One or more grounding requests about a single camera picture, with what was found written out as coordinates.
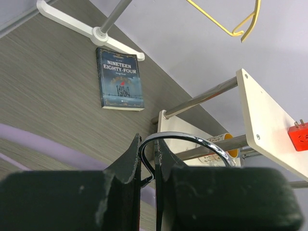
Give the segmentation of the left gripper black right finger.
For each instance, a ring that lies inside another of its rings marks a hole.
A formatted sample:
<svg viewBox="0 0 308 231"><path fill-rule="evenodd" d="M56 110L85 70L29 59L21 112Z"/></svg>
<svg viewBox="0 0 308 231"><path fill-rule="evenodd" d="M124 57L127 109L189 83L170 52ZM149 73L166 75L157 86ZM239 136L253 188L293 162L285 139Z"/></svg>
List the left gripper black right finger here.
<svg viewBox="0 0 308 231"><path fill-rule="evenodd" d="M297 231L303 214L272 168L190 167L154 143L158 231Z"/></svg>

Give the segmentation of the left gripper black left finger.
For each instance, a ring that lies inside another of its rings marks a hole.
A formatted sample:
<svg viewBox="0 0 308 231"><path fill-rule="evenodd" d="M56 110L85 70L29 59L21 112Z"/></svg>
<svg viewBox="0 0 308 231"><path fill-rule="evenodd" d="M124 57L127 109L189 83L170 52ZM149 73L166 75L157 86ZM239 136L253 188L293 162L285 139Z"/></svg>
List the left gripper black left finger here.
<svg viewBox="0 0 308 231"><path fill-rule="evenodd" d="M136 134L104 170L23 171L0 182L3 231L137 231L141 161Z"/></svg>

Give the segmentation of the yellow clothes hanger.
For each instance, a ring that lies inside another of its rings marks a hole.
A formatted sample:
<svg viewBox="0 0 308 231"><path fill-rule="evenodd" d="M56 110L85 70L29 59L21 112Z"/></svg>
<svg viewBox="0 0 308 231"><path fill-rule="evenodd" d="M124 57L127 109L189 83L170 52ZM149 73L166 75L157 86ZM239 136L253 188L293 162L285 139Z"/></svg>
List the yellow clothes hanger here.
<svg viewBox="0 0 308 231"><path fill-rule="evenodd" d="M261 7L261 0L256 0L254 10L244 20L242 20L232 31L229 31L226 27L224 27L211 15L209 15L206 11L204 11L199 5L197 5L193 0L187 0L187 2L229 36L241 37L240 38L241 43L246 41L247 37L251 34L252 30L254 29L259 17L259 12ZM249 27L246 30L240 30L240 28L247 22L250 22Z"/></svg>

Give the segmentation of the purple clothes hanger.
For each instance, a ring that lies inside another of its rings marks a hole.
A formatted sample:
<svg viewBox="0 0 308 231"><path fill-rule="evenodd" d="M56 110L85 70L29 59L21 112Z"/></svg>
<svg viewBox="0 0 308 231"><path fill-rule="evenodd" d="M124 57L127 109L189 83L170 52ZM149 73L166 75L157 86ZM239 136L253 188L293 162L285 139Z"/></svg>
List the purple clothes hanger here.
<svg viewBox="0 0 308 231"><path fill-rule="evenodd" d="M25 146L29 149L33 149L37 152L46 154L54 159L57 159L60 162L66 163L78 169L98 170L107 168L107 165L105 163L94 159L88 155L85 155L79 151L76 151L39 135L33 134L31 132L24 131L9 125L0 125L0 137L2 139ZM217 154L222 159L225 166L234 167L233 162L226 154L226 152L223 151L223 149L221 149L216 144L206 139L197 137L192 134L177 131L154 133L145 138L139 145L139 155L141 157L141 161L144 163L146 169L150 172L151 175L145 179L145 184L138 190L140 200L153 207L156 205L155 190L149 187L148 184L154 180L154 169L150 166L149 161L146 159L144 151L148 143L155 140L164 139L177 139L194 142L205 148L208 148L209 150Z"/></svg>

